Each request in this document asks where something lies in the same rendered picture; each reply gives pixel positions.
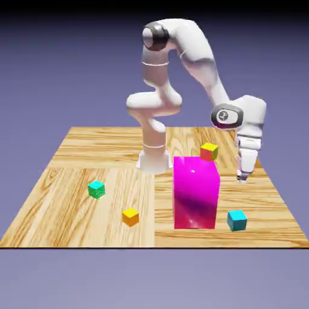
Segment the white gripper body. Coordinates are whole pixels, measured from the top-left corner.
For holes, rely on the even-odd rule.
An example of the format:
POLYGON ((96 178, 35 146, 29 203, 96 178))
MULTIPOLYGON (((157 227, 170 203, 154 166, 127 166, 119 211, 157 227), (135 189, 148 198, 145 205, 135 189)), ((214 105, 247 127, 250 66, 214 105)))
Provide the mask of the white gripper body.
POLYGON ((249 148, 238 149, 238 173, 251 174, 253 172, 258 151, 249 148))

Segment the small red and yellow cube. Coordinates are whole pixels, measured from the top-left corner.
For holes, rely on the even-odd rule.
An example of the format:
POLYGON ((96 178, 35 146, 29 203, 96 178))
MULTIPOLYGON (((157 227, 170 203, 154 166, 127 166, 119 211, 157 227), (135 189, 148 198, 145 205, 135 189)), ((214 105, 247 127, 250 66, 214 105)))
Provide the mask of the small red and yellow cube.
POLYGON ((204 143, 200 148, 200 158, 204 161, 215 161, 218 156, 218 145, 204 143))

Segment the small cyan cube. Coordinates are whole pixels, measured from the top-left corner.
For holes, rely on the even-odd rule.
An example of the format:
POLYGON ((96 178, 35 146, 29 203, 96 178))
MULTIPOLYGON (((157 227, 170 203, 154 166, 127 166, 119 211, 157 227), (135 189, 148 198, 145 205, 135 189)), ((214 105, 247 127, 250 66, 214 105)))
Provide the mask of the small cyan cube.
POLYGON ((247 225, 247 217, 240 209, 229 211, 227 224, 231 231, 244 231, 247 225))

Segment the small orange cube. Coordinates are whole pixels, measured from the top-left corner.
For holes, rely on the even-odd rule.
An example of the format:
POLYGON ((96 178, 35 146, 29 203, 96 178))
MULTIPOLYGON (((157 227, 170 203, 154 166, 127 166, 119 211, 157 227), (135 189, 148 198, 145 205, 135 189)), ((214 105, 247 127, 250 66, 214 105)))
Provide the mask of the small orange cube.
POLYGON ((127 226, 132 227, 139 223, 139 212, 134 208, 128 208, 122 213, 123 223, 127 226))

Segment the small green cube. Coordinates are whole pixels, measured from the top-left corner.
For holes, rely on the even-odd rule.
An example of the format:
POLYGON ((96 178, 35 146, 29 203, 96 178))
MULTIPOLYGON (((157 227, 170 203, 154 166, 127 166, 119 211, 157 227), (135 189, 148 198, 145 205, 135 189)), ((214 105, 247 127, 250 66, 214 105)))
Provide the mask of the small green cube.
POLYGON ((105 195, 105 184, 99 180, 95 180, 88 184, 88 193, 91 197, 99 199, 101 196, 105 195))

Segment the large magenta box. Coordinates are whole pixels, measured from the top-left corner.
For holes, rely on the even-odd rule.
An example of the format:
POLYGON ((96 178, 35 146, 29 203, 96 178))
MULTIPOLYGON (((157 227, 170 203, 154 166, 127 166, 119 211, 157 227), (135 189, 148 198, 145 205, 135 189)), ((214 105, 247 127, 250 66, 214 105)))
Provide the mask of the large magenta box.
POLYGON ((175 229, 214 229, 220 176, 213 161, 176 156, 173 162, 175 229))

